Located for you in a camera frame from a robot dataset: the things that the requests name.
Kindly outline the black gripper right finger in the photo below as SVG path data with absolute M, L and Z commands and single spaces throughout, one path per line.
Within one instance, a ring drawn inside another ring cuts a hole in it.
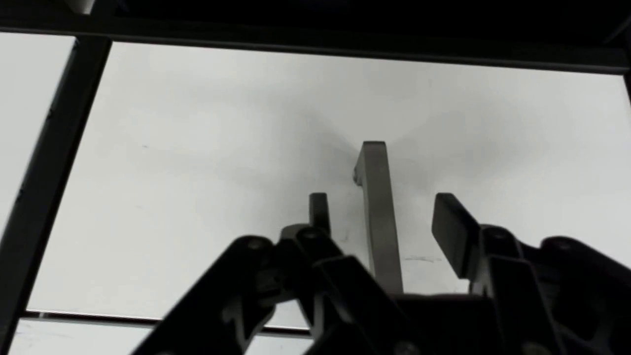
M 505 355 L 631 355 L 631 268 L 572 237 L 539 247 L 434 197 L 432 235 L 458 278 L 485 298 Z

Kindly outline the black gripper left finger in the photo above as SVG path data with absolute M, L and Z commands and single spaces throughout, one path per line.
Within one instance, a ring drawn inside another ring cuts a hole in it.
M 314 345 L 306 355 L 422 355 L 395 300 L 334 243 L 324 193 L 310 197 L 310 219 L 278 241 L 247 235 L 231 243 L 158 327 L 245 345 L 284 302 L 298 304 L 308 322 Z

